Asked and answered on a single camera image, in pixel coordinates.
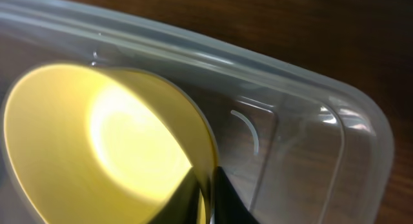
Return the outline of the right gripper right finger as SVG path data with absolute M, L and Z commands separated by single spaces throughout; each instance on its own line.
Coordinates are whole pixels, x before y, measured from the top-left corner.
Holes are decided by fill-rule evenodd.
M 247 210 L 221 167 L 215 172 L 215 224 L 259 224 Z

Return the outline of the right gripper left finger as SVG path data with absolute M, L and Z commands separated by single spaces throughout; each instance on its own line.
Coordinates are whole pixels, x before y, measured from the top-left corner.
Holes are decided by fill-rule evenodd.
M 199 193 L 199 183 L 191 168 L 165 206 L 148 224 L 196 224 Z

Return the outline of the yellow plastic bowl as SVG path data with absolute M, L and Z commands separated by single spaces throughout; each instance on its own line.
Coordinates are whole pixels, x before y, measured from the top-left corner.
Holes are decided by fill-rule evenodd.
M 39 66 L 10 87 L 2 144 L 41 223 L 148 223 L 192 168 L 197 223 L 211 219 L 216 142 L 167 79 L 129 68 Z

